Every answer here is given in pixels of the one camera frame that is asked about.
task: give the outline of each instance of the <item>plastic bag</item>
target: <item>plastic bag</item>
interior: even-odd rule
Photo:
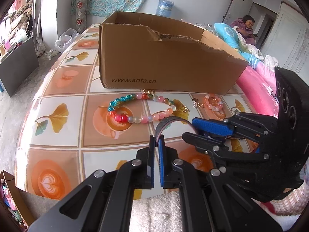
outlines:
[[[27,40],[27,33],[24,29],[17,29],[15,33],[14,41],[20,43]]]
[[[68,29],[66,32],[62,34],[62,36],[71,36],[73,38],[73,41],[76,40],[80,36],[80,34],[77,33],[74,29]]]
[[[64,32],[60,37],[59,40],[55,42],[55,48],[63,53],[70,44],[76,40],[80,35],[77,33],[74,29],[68,29],[66,32]]]

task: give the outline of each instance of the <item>red bead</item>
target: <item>red bead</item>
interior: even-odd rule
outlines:
[[[116,115],[117,115],[116,111],[109,112],[109,116],[112,117],[112,118],[114,118]]]
[[[115,121],[117,122],[121,122],[121,115],[117,114],[115,117],[114,117]]]
[[[121,115],[121,122],[127,123],[128,122],[128,116],[127,115]]]

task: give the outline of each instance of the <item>blue pillow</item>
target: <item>blue pillow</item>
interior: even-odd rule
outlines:
[[[238,36],[234,29],[225,23],[215,23],[214,29],[229,46],[233,49],[239,49]]]

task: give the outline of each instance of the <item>screw head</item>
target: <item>screw head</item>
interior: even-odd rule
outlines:
[[[104,175],[105,175],[105,172],[104,172],[103,170],[101,170],[101,169],[96,170],[96,171],[94,172],[94,176],[95,176],[96,178],[101,178],[101,177],[103,177]]]
[[[226,173],[227,169],[225,167],[220,167],[219,170],[221,171],[221,173]]]
[[[176,166],[181,166],[181,165],[183,164],[183,160],[181,160],[181,159],[175,159],[175,160],[173,161],[173,163],[174,163],[174,165],[176,165]]]
[[[218,152],[218,151],[220,150],[220,147],[219,147],[219,146],[214,146],[214,147],[213,147],[213,150],[214,150],[215,152]]]
[[[140,166],[142,164],[141,159],[134,159],[132,160],[132,166]]]
[[[218,169],[211,169],[211,175],[212,176],[219,176],[220,175],[220,171]]]

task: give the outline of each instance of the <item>white cabinet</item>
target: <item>white cabinet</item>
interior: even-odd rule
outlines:
[[[294,71],[309,84],[309,23],[285,3],[261,52],[278,59],[279,65]]]

